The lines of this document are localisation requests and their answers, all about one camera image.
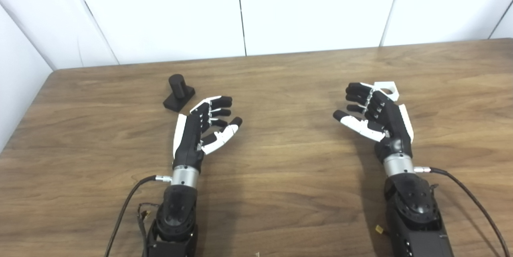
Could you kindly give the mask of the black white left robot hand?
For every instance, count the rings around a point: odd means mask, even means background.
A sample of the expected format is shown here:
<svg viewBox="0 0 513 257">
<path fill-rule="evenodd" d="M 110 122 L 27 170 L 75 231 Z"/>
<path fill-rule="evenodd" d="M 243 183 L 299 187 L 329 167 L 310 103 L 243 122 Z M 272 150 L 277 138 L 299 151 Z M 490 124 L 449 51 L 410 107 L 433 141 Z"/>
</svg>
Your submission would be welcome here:
<svg viewBox="0 0 513 257">
<path fill-rule="evenodd" d="M 205 98 L 188 115 L 179 114 L 173 140 L 172 168 L 183 166 L 201 171 L 204 156 L 224 146 L 237 133 L 242 118 L 227 122 L 221 117 L 231 115 L 233 98 Z"/>
</svg>

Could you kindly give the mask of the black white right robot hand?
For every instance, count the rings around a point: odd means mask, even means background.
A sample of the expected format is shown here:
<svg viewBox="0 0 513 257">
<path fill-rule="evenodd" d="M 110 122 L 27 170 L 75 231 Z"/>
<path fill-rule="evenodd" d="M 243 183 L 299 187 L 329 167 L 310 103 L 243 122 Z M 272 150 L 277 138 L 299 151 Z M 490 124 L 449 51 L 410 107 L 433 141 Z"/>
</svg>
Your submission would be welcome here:
<svg viewBox="0 0 513 257">
<path fill-rule="evenodd" d="M 351 82 L 345 89 L 351 101 L 346 111 L 337 110 L 333 117 L 344 126 L 375 141 L 374 153 L 384 163 L 390 156 L 412 157 L 414 133 L 405 105 L 386 94 L 377 85 Z"/>
</svg>

